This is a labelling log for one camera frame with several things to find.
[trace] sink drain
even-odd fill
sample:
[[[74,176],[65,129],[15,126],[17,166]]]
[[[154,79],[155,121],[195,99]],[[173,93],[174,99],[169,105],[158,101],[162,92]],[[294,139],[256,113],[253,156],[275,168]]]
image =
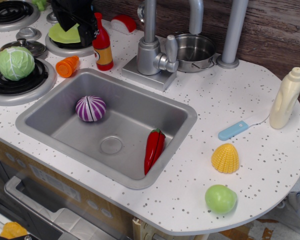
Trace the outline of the sink drain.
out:
[[[122,148],[122,142],[116,137],[108,137],[101,143],[101,150],[105,154],[116,154]]]

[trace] toy knife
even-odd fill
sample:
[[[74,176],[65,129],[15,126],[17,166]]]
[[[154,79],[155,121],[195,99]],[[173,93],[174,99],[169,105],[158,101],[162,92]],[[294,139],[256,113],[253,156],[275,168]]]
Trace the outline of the toy knife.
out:
[[[263,123],[267,118],[269,117],[270,109],[263,109],[261,111],[258,111],[257,113],[254,113],[252,116],[248,117],[245,120],[239,121],[235,123],[234,125],[226,128],[225,130],[222,130],[218,134],[218,138],[222,141],[228,140],[229,138],[232,138],[239,133],[242,133],[243,131],[247,130],[253,125],[258,125]]]

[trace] bottle label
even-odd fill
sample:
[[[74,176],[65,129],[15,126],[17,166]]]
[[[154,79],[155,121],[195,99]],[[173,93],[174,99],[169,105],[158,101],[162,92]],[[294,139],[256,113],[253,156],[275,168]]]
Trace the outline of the bottle label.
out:
[[[94,56],[96,57],[96,64],[108,65],[113,61],[111,46],[108,46],[107,48],[104,49],[93,48],[93,50],[94,50]]]

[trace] toy ketchup bottle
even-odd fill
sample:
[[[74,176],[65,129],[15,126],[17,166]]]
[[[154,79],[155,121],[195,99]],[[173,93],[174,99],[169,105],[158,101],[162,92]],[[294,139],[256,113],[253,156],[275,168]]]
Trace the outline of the toy ketchup bottle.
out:
[[[102,26],[102,14],[100,12],[95,12],[94,16],[98,27],[96,38],[92,41],[94,56],[96,57],[96,66],[101,71],[107,71],[114,66],[110,38],[107,31]]]

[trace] sink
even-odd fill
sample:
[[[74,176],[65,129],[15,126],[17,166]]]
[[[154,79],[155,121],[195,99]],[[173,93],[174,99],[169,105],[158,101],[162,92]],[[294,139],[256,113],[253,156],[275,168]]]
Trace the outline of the sink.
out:
[[[85,122],[77,116],[76,103],[84,96],[103,99],[102,119]],[[128,188],[143,189],[156,181],[196,120],[186,104],[84,68],[20,114],[16,127]],[[165,146],[145,176],[147,138],[157,128]]]

